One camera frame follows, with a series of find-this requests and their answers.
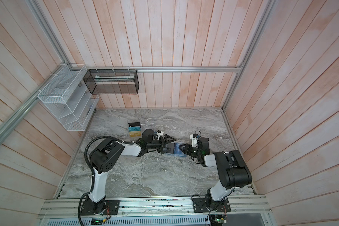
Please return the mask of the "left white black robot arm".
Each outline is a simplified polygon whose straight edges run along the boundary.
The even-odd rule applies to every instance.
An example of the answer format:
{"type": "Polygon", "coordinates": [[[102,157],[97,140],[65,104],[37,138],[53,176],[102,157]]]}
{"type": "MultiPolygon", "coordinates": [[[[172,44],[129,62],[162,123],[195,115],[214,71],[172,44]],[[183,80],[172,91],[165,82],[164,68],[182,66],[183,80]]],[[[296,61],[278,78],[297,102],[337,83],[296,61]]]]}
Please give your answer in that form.
{"type": "Polygon", "coordinates": [[[92,139],[84,150],[84,159],[91,170],[91,187],[86,196],[95,204],[105,199],[105,184],[108,172],[122,155],[141,157],[157,151],[164,153],[175,138],[162,131],[145,130],[136,141],[123,141],[103,135],[92,139]]]}

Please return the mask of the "teal VIP card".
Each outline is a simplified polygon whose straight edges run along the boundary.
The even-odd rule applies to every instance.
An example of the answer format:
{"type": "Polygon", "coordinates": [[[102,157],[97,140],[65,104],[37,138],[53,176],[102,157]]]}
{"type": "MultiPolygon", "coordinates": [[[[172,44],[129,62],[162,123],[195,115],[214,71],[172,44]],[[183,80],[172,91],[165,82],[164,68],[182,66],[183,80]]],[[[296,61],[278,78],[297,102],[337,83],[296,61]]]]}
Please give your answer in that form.
{"type": "Polygon", "coordinates": [[[141,127],[140,126],[129,127],[129,133],[136,133],[136,132],[141,132],[141,127]]]}

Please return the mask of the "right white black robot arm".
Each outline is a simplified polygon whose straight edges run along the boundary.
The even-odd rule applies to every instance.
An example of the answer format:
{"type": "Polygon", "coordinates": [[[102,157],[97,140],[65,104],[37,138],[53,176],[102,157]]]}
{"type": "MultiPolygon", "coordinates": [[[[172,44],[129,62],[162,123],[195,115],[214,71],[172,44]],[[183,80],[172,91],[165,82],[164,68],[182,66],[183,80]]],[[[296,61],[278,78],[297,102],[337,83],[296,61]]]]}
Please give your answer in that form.
{"type": "Polygon", "coordinates": [[[179,145],[179,149],[203,167],[215,167],[219,181],[207,191],[207,204],[224,201],[233,190],[252,183],[252,175],[238,150],[211,153],[209,139],[191,137],[191,144],[179,145]]]}

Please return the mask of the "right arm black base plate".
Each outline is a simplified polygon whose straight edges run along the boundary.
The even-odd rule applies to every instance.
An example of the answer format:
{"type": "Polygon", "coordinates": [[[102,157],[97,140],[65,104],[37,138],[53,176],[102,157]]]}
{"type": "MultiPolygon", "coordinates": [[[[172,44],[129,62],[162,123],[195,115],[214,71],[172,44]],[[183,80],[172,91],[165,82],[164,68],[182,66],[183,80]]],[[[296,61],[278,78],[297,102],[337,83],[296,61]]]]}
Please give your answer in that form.
{"type": "Polygon", "coordinates": [[[209,213],[209,212],[222,212],[228,213],[231,212],[231,207],[228,202],[228,199],[215,202],[207,200],[199,196],[191,198],[193,202],[193,209],[195,213],[209,213]]]}

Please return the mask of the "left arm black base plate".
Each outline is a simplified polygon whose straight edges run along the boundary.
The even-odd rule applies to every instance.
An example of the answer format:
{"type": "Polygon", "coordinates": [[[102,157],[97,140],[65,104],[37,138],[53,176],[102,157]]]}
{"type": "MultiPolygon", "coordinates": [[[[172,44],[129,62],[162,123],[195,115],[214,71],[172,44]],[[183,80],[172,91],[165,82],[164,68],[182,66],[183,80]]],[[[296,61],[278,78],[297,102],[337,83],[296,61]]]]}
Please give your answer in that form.
{"type": "Polygon", "coordinates": [[[102,199],[95,203],[91,199],[85,200],[80,211],[81,216],[89,215],[117,215],[120,206],[120,200],[102,199]]]}

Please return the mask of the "beige card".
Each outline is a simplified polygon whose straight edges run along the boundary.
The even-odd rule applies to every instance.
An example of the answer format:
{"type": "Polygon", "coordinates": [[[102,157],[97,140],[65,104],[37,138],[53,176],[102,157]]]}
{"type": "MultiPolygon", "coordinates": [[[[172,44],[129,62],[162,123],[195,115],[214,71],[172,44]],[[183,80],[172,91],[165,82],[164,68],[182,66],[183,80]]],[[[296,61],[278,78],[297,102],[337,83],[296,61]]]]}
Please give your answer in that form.
{"type": "Polygon", "coordinates": [[[141,133],[141,131],[130,131],[129,136],[130,137],[140,137],[140,136],[142,136],[142,133],[141,133]]]}

